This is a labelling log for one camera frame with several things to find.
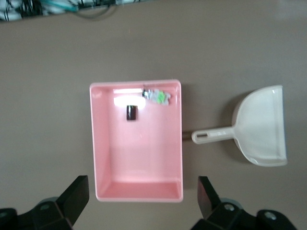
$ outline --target white dustpan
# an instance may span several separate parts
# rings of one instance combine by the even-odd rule
[[[196,131],[196,144],[234,139],[250,162],[260,166],[287,164],[283,126],[283,87],[256,90],[240,103],[232,127]]]

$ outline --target pink tray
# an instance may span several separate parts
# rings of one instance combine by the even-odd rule
[[[143,98],[144,88],[170,93],[169,105]],[[97,199],[182,201],[180,82],[93,83],[90,95]],[[136,120],[127,105],[138,106]]]

